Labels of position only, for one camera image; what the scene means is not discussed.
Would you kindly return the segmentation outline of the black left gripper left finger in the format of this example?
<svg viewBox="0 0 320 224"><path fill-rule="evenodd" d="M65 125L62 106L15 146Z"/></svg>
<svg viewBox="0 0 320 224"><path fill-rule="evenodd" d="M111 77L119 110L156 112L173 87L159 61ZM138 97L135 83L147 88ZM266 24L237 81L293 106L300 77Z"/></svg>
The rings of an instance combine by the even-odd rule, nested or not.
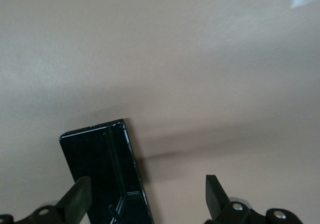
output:
<svg viewBox="0 0 320 224"><path fill-rule="evenodd" d="M90 177L81 177L55 204L43 206L17 224L79 224L92 204Z"/></svg>

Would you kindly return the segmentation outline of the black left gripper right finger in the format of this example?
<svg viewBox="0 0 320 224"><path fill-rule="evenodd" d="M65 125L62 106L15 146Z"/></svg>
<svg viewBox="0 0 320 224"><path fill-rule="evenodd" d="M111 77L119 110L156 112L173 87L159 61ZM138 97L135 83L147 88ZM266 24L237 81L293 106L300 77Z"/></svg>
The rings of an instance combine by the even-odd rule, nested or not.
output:
<svg viewBox="0 0 320 224"><path fill-rule="evenodd" d="M205 200L211 216L205 224L265 224L266 218L240 201L231 201L215 175L206 175Z"/></svg>

